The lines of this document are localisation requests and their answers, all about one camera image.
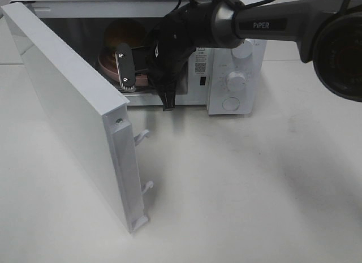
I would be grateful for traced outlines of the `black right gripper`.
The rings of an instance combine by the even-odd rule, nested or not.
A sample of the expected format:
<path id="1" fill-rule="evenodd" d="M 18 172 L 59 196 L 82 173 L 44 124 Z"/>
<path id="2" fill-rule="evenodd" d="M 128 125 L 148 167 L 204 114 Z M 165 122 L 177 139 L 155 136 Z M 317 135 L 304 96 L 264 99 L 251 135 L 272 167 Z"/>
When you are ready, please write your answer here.
<path id="1" fill-rule="evenodd" d="M 161 22 L 152 30 L 149 42 L 131 49 L 127 43 L 116 46 L 115 60 L 120 87 L 136 90 L 136 72 L 145 72 L 157 88 L 163 111 L 175 108 L 176 84 L 189 58 L 189 34 L 183 23 Z"/>

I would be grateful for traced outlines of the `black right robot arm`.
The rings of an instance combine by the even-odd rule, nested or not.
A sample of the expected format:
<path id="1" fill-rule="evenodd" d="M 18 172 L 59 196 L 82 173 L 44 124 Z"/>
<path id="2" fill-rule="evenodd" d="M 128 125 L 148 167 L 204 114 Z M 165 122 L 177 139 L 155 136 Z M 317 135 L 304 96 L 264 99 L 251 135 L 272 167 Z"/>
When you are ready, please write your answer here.
<path id="1" fill-rule="evenodd" d="M 246 38 L 292 41 L 323 85 L 361 101 L 361 0 L 189 0 L 162 18 L 148 46 L 119 44 L 115 59 L 124 90 L 146 74 L 164 110 L 175 107 L 176 84 L 197 48 L 235 48 Z"/>

